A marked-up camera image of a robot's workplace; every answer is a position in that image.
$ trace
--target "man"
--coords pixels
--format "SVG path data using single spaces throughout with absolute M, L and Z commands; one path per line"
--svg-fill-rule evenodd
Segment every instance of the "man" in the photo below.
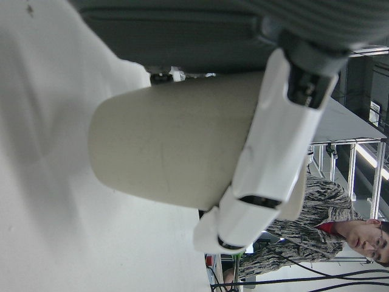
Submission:
M 267 231 L 285 239 L 245 256 L 240 262 L 240 279 L 291 265 L 285 258 L 295 262 L 331 259 L 345 242 L 363 256 L 383 266 L 389 265 L 389 223 L 375 219 L 363 221 L 340 185 L 311 175 L 307 177 L 299 218 L 275 220 Z M 225 273 L 224 279 L 225 283 L 232 281 L 231 270 Z

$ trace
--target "metal frame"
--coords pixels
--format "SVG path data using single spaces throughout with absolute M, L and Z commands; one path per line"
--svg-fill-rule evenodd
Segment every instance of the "metal frame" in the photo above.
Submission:
M 323 173 L 323 154 L 324 154 L 324 146 L 331 144 L 336 147 L 336 145 L 345 145 L 350 144 L 351 150 L 350 150 L 350 160 L 349 160 L 349 170 L 348 170 L 348 193 L 353 201 L 356 200 L 356 196 L 354 194 L 354 177 L 355 177 L 355 161 L 356 161 L 356 145 L 357 144 L 367 144 L 367 143 L 378 143 L 378 149 L 377 149 L 377 167 L 376 172 L 374 175 L 374 186 L 373 186 L 373 194 L 371 199 L 371 212 L 370 212 L 370 218 L 377 219 L 378 218 L 378 210 L 379 210 L 379 199 L 380 199 L 380 189 L 381 189 L 381 182 L 382 182 L 382 176 L 381 172 L 384 167 L 384 159 L 385 159 L 385 147 L 386 144 L 380 139 L 351 139 L 351 140 L 344 140 L 344 141 L 337 141 L 337 142 L 322 142 L 322 143 L 312 143 L 311 145 L 315 147 L 319 147 L 318 151 L 318 161 L 316 161 L 316 158 L 314 156 L 314 165 L 316 166 L 316 169 L 319 172 L 319 175 L 324 178 Z M 336 159 L 333 157 L 334 155 L 331 155 L 331 169 L 330 169 L 330 180 L 334 180 L 335 176 L 335 166 L 336 166 Z

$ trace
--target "camouflage shirt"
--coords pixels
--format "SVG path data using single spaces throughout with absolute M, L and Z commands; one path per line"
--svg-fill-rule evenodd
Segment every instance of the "camouflage shirt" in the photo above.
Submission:
M 315 227 L 327 222 L 361 219 L 343 187 L 308 175 L 299 218 L 295 221 L 275 220 L 267 229 L 285 239 L 244 257 L 240 262 L 239 278 L 264 274 L 292 264 L 283 257 L 295 262 L 331 259 L 342 250 L 345 240 Z

